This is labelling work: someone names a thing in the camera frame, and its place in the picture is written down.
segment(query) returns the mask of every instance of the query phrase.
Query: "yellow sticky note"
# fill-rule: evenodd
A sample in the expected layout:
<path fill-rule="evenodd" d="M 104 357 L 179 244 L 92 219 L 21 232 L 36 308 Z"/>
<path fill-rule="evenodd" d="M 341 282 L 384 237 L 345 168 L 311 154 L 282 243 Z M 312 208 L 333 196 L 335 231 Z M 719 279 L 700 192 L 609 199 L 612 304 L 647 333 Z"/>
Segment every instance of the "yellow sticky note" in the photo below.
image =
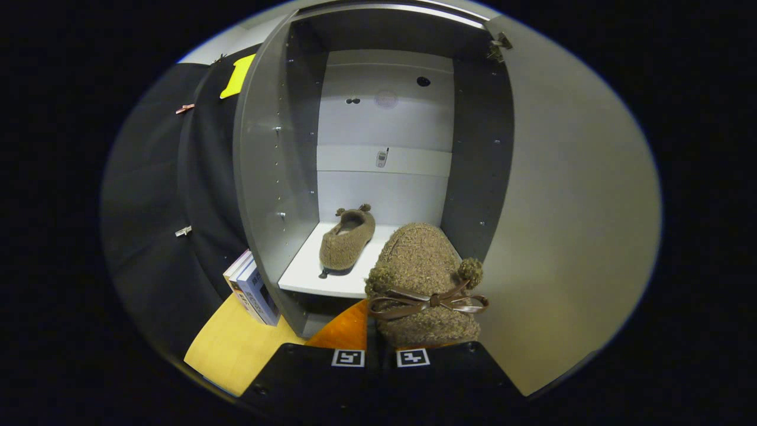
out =
<path fill-rule="evenodd" d="M 234 63 L 234 72 L 232 72 L 231 78 L 229 78 L 229 84 L 221 92 L 221 99 L 228 98 L 241 92 L 241 84 L 245 81 L 247 71 L 250 69 L 252 60 L 255 59 L 255 54 L 245 56 L 238 59 Z"/>

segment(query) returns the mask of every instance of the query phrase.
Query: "open cabinet door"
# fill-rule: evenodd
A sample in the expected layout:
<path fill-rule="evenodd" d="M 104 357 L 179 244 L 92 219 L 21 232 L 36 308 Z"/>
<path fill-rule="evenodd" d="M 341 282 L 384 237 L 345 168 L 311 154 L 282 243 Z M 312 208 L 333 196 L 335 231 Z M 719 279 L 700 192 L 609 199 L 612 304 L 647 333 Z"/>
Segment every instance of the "open cabinet door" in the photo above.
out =
<path fill-rule="evenodd" d="M 515 143 L 480 341 L 531 395 L 623 327 L 653 272 L 662 202 L 642 130 L 600 76 L 508 17 L 485 26 L 502 40 Z"/>
<path fill-rule="evenodd" d="M 298 335 L 307 312 L 279 278 L 318 224 L 316 137 L 327 54 L 289 14 L 260 47 L 235 117 L 239 212 L 263 281 Z"/>

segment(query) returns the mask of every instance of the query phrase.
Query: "black fabric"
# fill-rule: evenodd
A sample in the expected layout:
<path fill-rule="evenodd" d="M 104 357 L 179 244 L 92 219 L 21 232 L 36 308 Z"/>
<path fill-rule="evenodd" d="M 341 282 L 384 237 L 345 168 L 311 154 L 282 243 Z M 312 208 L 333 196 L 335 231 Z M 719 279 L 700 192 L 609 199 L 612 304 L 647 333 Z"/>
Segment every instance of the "black fabric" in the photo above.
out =
<path fill-rule="evenodd" d="M 195 107 L 185 115 L 179 146 L 179 191 L 192 225 L 191 241 L 205 275 L 225 299 L 231 294 L 223 272 L 247 249 L 234 184 L 232 137 L 238 95 L 220 93 L 234 62 L 257 52 L 243 49 L 211 65 L 198 87 Z"/>
<path fill-rule="evenodd" d="M 195 257 L 177 190 L 179 135 L 209 67 L 175 64 L 126 119 L 101 191 L 101 235 L 124 308 L 156 346 L 183 358 L 222 299 Z"/>

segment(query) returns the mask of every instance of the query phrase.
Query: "orange surface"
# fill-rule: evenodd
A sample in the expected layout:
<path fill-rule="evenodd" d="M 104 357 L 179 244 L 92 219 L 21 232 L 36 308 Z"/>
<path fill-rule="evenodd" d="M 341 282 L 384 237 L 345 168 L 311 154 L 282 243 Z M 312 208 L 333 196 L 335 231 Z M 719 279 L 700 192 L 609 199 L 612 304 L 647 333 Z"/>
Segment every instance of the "orange surface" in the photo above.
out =
<path fill-rule="evenodd" d="M 330 349 L 366 350 L 368 340 L 368 300 L 355 303 L 305 343 Z"/>

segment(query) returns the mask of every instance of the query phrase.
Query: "brown bow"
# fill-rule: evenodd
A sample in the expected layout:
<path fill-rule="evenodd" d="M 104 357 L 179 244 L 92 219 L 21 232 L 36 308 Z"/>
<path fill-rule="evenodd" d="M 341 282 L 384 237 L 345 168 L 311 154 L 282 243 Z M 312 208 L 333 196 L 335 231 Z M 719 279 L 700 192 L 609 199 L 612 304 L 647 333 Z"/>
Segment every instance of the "brown bow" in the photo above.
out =
<path fill-rule="evenodd" d="M 478 314 L 479 312 L 483 312 L 489 306 L 489 300 L 487 298 L 483 296 L 463 296 L 462 294 L 458 294 L 468 282 L 469 280 L 464 280 L 460 284 L 458 284 L 457 287 L 446 293 L 432 294 L 430 296 L 426 296 L 425 294 L 416 293 L 410 290 L 391 289 L 387 292 L 387 294 L 392 296 L 402 296 L 403 298 L 401 299 L 398 297 L 389 296 L 372 298 L 368 301 L 368 313 L 369 315 L 379 319 L 390 320 L 417 314 L 424 309 L 434 308 L 435 306 L 443 306 L 452 311 L 467 312 L 469 314 Z M 460 303 L 468 299 L 478 300 L 479 302 L 481 302 L 482 306 L 470 306 Z M 389 301 L 403 303 L 406 306 L 395 308 L 386 312 L 377 312 L 373 310 L 373 306 L 376 303 Z"/>

